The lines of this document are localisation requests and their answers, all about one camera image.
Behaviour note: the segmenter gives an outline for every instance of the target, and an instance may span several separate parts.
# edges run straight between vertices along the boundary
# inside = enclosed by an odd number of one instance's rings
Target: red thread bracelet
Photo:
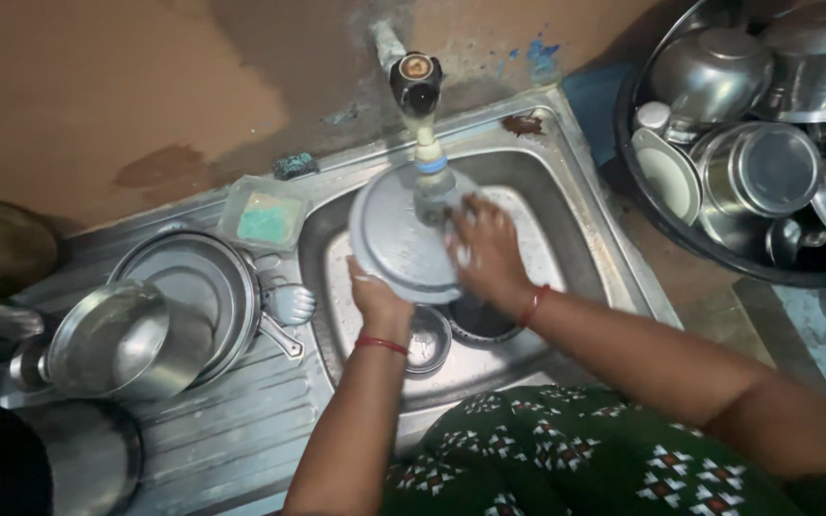
[[[405,347],[403,347],[399,344],[395,344],[395,343],[392,343],[390,341],[386,341],[384,339],[375,339],[374,337],[366,337],[364,335],[359,335],[359,338],[356,339],[356,346],[355,347],[359,347],[359,346],[383,346],[383,347],[385,347],[385,348],[387,348],[391,351],[396,351],[396,352],[400,353],[403,356],[407,356],[407,353],[408,353],[407,348],[405,348]]]
[[[549,284],[534,289],[534,297],[531,300],[531,304],[522,311],[522,316],[519,317],[519,327],[528,328],[528,323],[531,322],[531,319],[534,317],[534,313],[537,312],[537,307],[541,305],[543,297],[549,291]]]

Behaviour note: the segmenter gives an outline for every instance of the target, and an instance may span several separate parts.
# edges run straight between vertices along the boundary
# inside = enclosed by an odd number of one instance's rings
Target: pan handle
[[[270,338],[282,348],[285,356],[289,360],[301,360],[304,358],[304,344],[298,339],[289,335],[283,330],[278,322],[274,321],[270,314],[265,311],[260,315],[260,331],[266,333]]]

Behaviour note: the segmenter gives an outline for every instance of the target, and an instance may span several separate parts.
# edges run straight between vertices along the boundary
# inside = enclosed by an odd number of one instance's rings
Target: sink drain
[[[498,344],[522,331],[493,305],[471,294],[440,307],[439,311],[452,327],[455,340],[463,344]]]

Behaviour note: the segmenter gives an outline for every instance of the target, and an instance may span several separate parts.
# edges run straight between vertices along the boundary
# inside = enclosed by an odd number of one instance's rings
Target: painted wall
[[[655,2],[0,0],[0,198],[72,232],[397,132],[373,19],[449,113],[657,38]]]

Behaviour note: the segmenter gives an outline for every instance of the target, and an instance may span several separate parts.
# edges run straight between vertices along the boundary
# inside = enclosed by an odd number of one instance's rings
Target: blue band on tap
[[[416,161],[416,168],[423,173],[435,173],[445,168],[448,164],[448,157],[442,154],[442,157],[429,162]]]

